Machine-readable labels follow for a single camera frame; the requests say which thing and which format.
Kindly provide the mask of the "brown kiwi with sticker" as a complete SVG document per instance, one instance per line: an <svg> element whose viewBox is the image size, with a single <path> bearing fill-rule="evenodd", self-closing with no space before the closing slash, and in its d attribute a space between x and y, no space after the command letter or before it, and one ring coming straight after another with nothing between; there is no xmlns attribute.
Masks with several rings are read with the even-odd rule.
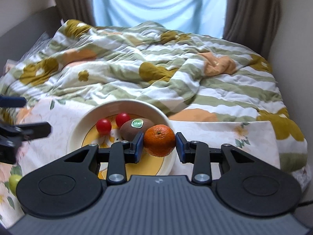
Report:
<svg viewBox="0 0 313 235"><path fill-rule="evenodd" d="M143 133L154 126L154 123L146 118L134 118L122 125L119 132L123 140L132 141L137 133Z"/></svg>

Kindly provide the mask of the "red cherry tomato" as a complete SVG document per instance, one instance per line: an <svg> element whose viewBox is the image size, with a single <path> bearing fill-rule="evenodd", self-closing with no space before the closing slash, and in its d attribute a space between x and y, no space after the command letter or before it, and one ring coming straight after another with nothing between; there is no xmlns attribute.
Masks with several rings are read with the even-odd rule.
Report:
<svg viewBox="0 0 313 235"><path fill-rule="evenodd" d="M112 124L108 119L100 119L96 123L96 129L100 135L108 135L112 130Z"/></svg>
<svg viewBox="0 0 313 235"><path fill-rule="evenodd" d="M127 114L125 112L118 114L115 118L116 125L118 126L118 128L121 128L122 125L124 125L129 120L130 120L130 116L129 116L129 114Z"/></svg>

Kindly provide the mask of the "green apple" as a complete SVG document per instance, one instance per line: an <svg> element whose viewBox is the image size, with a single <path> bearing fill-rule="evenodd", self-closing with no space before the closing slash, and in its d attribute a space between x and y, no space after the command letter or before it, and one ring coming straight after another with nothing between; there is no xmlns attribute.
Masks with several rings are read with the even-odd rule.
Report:
<svg viewBox="0 0 313 235"><path fill-rule="evenodd" d="M17 188L17 184L19 183L19 181L22 179L22 176L19 174L12 174L9 177L9 188L11 193L16 196L16 188Z"/></svg>

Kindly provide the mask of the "small mandarin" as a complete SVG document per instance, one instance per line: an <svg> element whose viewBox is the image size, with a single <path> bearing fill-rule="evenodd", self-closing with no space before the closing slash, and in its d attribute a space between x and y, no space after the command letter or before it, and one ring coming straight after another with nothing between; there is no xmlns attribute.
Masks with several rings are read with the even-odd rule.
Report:
<svg viewBox="0 0 313 235"><path fill-rule="evenodd" d="M152 156L168 156L175 146L176 137L169 126L155 125L150 127L144 134L144 148Z"/></svg>

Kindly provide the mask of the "cream bowl with duck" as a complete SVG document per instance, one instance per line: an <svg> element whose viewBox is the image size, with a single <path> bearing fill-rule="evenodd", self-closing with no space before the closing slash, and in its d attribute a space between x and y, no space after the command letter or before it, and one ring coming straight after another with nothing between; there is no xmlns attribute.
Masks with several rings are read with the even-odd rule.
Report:
<svg viewBox="0 0 313 235"><path fill-rule="evenodd" d="M123 112L129 114L131 118L143 117L156 125L163 124L172 127L167 116L149 103L130 99L109 101L91 109L78 121L67 140L66 153L69 154L90 143L96 143L100 147L110 147L113 143L121 141L115 116ZM108 119L112 124L112 130L106 136L100 136L96 129L97 121L102 118ZM170 174L175 159L174 152L164 158L143 152L138 164L126 164L127 177L130 178L131 175L166 176Z"/></svg>

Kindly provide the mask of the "grey headboard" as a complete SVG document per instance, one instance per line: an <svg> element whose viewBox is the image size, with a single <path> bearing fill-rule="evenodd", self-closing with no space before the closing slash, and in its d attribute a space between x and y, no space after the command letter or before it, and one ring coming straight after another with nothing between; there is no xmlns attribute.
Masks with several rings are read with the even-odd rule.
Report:
<svg viewBox="0 0 313 235"><path fill-rule="evenodd" d="M18 61L43 33L53 37L61 26L61 17L55 6L29 16L1 36L1 74L7 60Z"/></svg>

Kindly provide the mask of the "floral striped quilt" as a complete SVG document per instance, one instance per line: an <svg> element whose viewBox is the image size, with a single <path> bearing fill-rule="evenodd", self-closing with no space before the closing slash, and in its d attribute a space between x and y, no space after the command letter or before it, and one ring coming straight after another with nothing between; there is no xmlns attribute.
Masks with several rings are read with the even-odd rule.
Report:
<svg viewBox="0 0 313 235"><path fill-rule="evenodd" d="M302 188L311 180L308 147L291 120L266 59L238 43L168 30L155 22L135 27L93 27L66 21L46 47L1 77L1 94L27 99L3 108L10 124L54 112L69 132L87 107L119 99L156 106L173 120L235 122L235 145L249 150L259 137L250 124L269 121L280 165Z"/></svg>

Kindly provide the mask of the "light blue window cloth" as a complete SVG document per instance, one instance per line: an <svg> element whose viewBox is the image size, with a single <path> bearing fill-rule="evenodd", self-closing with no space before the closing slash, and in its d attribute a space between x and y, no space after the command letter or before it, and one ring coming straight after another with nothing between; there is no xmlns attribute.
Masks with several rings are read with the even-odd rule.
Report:
<svg viewBox="0 0 313 235"><path fill-rule="evenodd" d="M93 0L98 26L154 21L170 30L222 38L227 0Z"/></svg>

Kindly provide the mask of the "right brown curtain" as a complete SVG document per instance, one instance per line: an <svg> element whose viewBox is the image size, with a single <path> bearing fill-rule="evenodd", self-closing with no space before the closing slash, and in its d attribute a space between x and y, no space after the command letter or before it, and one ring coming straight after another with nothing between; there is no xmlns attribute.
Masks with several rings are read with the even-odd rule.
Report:
<svg viewBox="0 0 313 235"><path fill-rule="evenodd" d="M227 0L223 39L268 58L281 19L281 0Z"/></svg>

